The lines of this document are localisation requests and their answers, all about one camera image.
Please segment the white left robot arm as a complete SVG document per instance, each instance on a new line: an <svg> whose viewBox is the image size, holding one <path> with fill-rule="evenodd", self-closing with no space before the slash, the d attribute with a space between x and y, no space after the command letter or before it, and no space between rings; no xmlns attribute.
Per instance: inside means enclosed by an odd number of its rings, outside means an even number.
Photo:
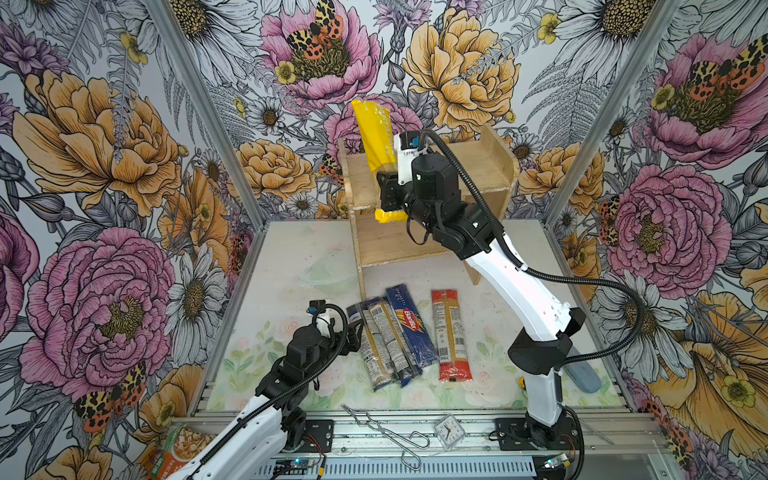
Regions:
<svg viewBox="0 0 768 480"><path fill-rule="evenodd" d="M315 325L297 329L244 409L172 479L250 479L305 432L300 408L309 386L340 355L360 349L360 321L325 336Z"/></svg>

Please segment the red spaghetti bag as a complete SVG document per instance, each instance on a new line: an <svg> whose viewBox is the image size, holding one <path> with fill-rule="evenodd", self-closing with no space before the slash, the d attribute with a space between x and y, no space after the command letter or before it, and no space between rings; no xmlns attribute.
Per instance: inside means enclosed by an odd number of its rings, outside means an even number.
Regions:
<svg viewBox="0 0 768 480"><path fill-rule="evenodd" d="M432 318L442 382L464 382L473 379L466 334L456 290L432 290Z"/></svg>

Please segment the blue Barilla spaghetti box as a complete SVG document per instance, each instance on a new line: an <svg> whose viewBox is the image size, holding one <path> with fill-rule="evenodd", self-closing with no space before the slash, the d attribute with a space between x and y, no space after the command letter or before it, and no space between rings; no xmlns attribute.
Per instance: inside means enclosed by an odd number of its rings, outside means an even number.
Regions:
<svg viewBox="0 0 768 480"><path fill-rule="evenodd" d="M424 369L439 362L437 349L433 344L421 315L405 284L388 287L387 300L399 320L404 338L415 364Z"/></svg>

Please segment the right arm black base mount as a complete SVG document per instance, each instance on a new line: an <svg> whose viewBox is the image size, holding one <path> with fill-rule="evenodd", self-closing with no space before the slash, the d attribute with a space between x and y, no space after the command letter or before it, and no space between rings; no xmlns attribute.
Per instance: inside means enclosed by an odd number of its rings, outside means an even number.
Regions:
<svg viewBox="0 0 768 480"><path fill-rule="evenodd" d="M546 426L528 415L497 418L488 439L497 442L502 451L576 452L583 446L579 422L565 411L553 426Z"/></svg>

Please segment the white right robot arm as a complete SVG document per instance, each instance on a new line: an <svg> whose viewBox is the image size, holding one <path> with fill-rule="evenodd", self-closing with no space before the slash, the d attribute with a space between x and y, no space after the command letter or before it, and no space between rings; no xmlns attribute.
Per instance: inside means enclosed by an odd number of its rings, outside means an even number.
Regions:
<svg viewBox="0 0 768 480"><path fill-rule="evenodd" d="M508 350L524 373L530 429L552 432L565 420L561 369L571 337L583 325L578 308L560 301L517 255L503 226L466 170L452 156L425 153L410 163L411 176L375 175L380 205L403 212L427 236L452 251L488 281L521 320Z"/></svg>

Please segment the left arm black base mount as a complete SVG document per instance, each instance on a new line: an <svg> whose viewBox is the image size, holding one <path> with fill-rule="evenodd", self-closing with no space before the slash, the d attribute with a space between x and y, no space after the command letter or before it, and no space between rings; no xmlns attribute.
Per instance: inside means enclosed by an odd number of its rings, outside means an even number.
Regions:
<svg viewBox="0 0 768 480"><path fill-rule="evenodd" d="M330 453L333 446L335 422L333 420L308 419L290 426L287 430L284 453Z"/></svg>

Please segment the yellow spaghetti bag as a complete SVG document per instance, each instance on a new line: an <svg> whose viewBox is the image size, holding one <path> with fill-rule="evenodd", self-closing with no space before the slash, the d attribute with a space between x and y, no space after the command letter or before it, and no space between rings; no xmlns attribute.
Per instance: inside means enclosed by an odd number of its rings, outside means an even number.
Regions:
<svg viewBox="0 0 768 480"><path fill-rule="evenodd" d="M373 102L353 100L362 146L369 171L379 188L379 205L375 218L379 223L405 221L403 189L395 151L390 111Z"/></svg>

